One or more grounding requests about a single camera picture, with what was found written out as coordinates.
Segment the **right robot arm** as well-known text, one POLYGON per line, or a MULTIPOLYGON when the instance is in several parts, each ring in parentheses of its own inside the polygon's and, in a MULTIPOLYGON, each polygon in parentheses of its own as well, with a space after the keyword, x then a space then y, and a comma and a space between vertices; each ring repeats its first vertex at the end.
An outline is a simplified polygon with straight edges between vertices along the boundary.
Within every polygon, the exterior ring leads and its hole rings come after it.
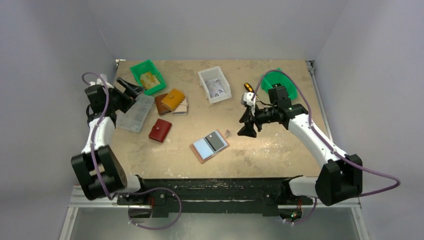
POLYGON ((315 126, 307 109, 292 104, 284 86, 268 90, 270 103, 264 108, 256 105, 255 92, 245 83, 246 92, 241 104, 246 110, 239 122, 244 126, 238 136, 256 138, 263 124, 279 123, 295 135, 312 154, 321 167, 318 177, 296 176, 283 184, 280 196, 288 204, 300 196, 317 198, 326 206, 358 197, 363 191, 363 162, 356 155, 349 155, 331 143, 329 138, 315 126))

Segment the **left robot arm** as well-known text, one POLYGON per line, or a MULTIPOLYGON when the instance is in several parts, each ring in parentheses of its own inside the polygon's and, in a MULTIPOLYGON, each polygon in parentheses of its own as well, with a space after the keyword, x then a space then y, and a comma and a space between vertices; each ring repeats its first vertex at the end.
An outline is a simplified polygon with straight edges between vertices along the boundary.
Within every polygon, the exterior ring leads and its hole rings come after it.
POLYGON ((146 203, 149 191, 142 186, 142 178, 128 175, 113 152, 110 141, 117 127, 117 112, 126 113, 137 104, 138 95, 130 88, 120 91, 101 74, 84 90, 89 105, 86 108, 89 134, 81 152, 70 160, 79 185, 88 200, 129 195, 138 205, 146 203))

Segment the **black credit card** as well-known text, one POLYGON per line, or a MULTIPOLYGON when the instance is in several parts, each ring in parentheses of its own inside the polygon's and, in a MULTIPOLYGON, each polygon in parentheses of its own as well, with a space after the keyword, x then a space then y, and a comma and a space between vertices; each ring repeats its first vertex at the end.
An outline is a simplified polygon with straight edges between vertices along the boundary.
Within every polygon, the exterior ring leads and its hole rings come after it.
POLYGON ((222 136, 217 131, 209 133, 205 136, 205 140, 214 152, 218 152, 227 146, 227 143, 222 139, 222 136))

